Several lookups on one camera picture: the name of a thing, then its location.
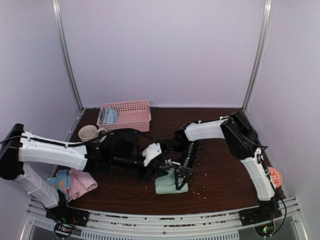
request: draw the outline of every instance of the mug handle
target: mug handle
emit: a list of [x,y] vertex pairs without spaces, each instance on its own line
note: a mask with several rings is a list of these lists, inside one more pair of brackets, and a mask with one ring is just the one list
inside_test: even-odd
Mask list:
[[[104,128],[99,128],[97,133],[99,136],[99,133],[102,132],[103,134],[107,133],[107,130],[105,130]],[[104,136],[103,138],[100,139],[100,143],[103,142],[106,139],[107,136]]]

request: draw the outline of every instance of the white wall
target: white wall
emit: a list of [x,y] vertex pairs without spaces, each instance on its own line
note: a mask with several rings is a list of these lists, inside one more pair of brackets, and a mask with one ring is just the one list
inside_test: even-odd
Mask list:
[[[2,0],[0,7],[0,140],[15,123],[64,140],[78,115],[62,59],[52,1]],[[37,165],[47,177],[51,165]],[[17,239],[30,198],[0,178],[0,239]]]
[[320,1],[277,0],[249,119],[297,196],[312,240],[320,226]]
[[241,107],[264,2],[61,1],[83,105]]

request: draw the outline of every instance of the ventilation grille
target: ventilation grille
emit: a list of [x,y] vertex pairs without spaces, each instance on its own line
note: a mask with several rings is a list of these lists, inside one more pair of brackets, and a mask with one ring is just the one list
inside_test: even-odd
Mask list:
[[[144,240],[145,238],[141,237],[121,237],[121,236],[110,236],[109,234],[97,233],[97,232],[89,232],[82,230],[81,238],[86,240]],[[228,233],[220,233],[214,234],[212,236],[206,237],[194,237],[194,238],[176,238],[170,237],[170,239],[175,240],[239,240],[238,231],[232,231]]]
[[33,225],[38,226],[38,227],[43,228],[43,229],[49,229],[49,230],[53,230],[54,229],[54,224],[52,224],[52,223],[50,223],[48,221],[42,220],[42,219],[38,219],[38,218],[36,218],[34,220]]

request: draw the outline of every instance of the orange coaster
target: orange coaster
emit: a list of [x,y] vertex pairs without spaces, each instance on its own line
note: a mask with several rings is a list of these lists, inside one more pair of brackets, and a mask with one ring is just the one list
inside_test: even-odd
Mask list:
[[270,175],[272,177],[273,183],[276,188],[279,188],[282,185],[282,176],[281,173],[274,167],[268,166],[270,170]]

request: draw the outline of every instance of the pink plastic basket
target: pink plastic basket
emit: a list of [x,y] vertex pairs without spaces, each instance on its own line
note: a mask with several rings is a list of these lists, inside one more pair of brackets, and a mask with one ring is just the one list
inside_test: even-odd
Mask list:
[[[118,112],[118,121],[115,124],[102,124],[107,107]],[[122,101],[105,103],[101,106],[98,120],[96,122],[99,128],[107,131],[115,129],[131,128],[141,132],[148,132],[151,120],[150,104],[147,100]]]

